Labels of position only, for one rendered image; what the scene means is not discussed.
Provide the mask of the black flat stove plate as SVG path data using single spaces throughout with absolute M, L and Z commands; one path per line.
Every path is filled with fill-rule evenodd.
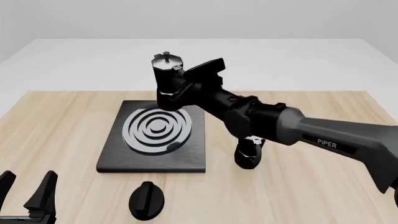
M 164 111 L 154 100 L 123 101 L 96 170 L 99 173 L 204 173 L 204 112 L 197 106 Z

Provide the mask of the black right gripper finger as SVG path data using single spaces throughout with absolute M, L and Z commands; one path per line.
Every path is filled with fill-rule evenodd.
M 184 82 L 180 85 L 178 92 L 172 97 L 172 101 L 185 101 L 191 94 L 193 87 L 195 86 L 192 82 Z

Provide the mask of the round black stove knob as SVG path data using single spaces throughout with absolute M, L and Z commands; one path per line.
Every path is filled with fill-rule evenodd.
M 163 191 L 153 182 L 145 181 L 131 194 L 129 210 L 137 220 L 148 221 L 160 214 L 164 204 Z

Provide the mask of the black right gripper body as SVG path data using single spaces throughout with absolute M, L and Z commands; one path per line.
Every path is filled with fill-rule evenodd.
M 188 82 L 187 92 L 183 94 L 183 106 L 199 106 L 204 110 L 223 110 L 218 99 L 223 78 L 218 74 L 184 74 Z

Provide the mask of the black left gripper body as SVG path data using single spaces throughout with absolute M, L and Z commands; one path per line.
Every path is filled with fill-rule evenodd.
M 0 224 L 55 224 L 56 210 L 29 210 L 28 216 L 0 216 Z

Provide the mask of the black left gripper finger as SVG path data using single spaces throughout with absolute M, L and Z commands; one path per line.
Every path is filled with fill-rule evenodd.
M 50 170 L 30 199 L 24 204 L 29 212 L 55 213 L 55 190 L 58 175 Z
M 16 175 L 11 171 L 7 170 L 0 175 L 0 210 L 2 209 L 2 205 L 4 200 L 11 189 L 14 181 L 16 179 Z

